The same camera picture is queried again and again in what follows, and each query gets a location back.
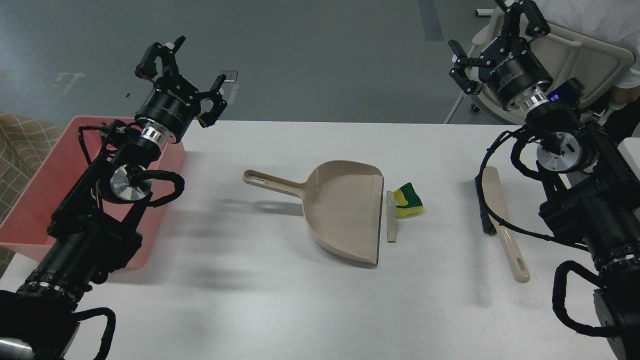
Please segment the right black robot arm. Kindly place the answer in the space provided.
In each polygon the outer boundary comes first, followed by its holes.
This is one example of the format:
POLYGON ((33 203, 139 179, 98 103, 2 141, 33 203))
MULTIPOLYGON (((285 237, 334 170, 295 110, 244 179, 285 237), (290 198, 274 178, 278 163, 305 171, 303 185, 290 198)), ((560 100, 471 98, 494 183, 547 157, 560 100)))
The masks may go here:
POLYGON ((595 272, 574 260, 554 275, 551 307, 576 333, 607 339, 619 360, 639 358, 639 172, 626 160, 583 98, 581 76, 551 74, 542 41, 556 30, 534 0, 497 2, 502 27, 478 55, 458 41, 450 77, 466 95, 483 89, 503 111, 521 112, 523 125, 505 131, 487 149, 475 178, 484 223, 590 253, 595 272), (526 231, 496 214, 487 203, 487 162, 508 139, 510 161, 542 184, 539 208, 552 235, 526 231))

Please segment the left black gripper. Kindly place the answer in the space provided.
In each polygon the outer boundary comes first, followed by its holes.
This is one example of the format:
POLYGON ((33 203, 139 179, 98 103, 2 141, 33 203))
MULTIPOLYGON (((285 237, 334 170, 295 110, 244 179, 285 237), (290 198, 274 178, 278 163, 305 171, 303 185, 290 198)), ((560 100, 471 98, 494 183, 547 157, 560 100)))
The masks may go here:
POLYGON ((162 125, 169 130, 174 143, 182 141, 196 116, 202 128, 214 126, 228 105, 221 92, 227 79, 225 74, 215 78, 209 91, 199 92, 179 73, 175 55, 185 41, 186 37, 182 35, 174 42, 149 45, 135 67, 136 77, 153 84, 153 90, 135 112, 135 123, 139 126, 149 122, 162 125), (161 61, 162 79, 158 77, 157 59, 161 61), (211 101, 212 107, 199 114, 202 101, 211 101))

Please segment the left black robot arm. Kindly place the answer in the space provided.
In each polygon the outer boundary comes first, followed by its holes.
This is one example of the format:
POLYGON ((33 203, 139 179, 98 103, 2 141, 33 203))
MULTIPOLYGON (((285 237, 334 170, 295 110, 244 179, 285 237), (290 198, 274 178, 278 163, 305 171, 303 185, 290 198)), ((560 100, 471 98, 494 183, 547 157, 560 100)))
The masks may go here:
POLYGON ((153 89, 134 121, 78 128, 87 168, 51 214, 46 233, 55 242, 18 290, 1 292, 3 360, 62 360, 80 323, 100 316, 106 324, 95 358, 108 357, 115 312, 78 311, 78 303, 141 248, 138 226, 146 210, 185 191, 181 175, 151 168, 163 148, 178 144, 193 120, 202 128, 214 125, 227 107, 221 91, 226 75, 199 91, 180 74, 176 53, 185 40, 151 44, 135 67, 135 76, 153 89))

